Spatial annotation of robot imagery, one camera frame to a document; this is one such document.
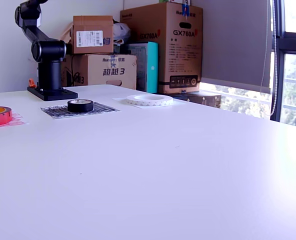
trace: black tape roll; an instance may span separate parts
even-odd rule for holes
[[[87,113],[94,110],[94,102],[86,99],[71,100],[68,102],[68,111],[71,113]]]

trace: white tape roll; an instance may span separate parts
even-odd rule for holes
[[[138,106],[169,106],[172,105],[174,99],[171,96],[164,95],[132,95],[127,97],[127,103]]]

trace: black cord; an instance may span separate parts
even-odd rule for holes
[[[72,83],[71,83],[71,86],[72,87],[74,87],[75,86],[75,76],[74,76],[74,57],[75,57],[76,55],[72,55],[72,57],[71,57],[71,81],[72,81]]]

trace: white plastic bag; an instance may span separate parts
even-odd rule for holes
[[[115,23],[113,25],[113,42],[117,45],[124,44],[128,41],[131,30],[125,23]]]

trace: window frame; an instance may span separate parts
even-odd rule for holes
[[[280,122],[283,110],[283,92],[285,83],[285,55],[296,55],[296,32],[286,32],[286,12],[284,0],[274,0],[275,17],[276,17],[276,57],[277,57],[277,79],[278,87],[273,86],[272,107],[276,96],[276,106],[274,114],[271,116],[272,121]]]

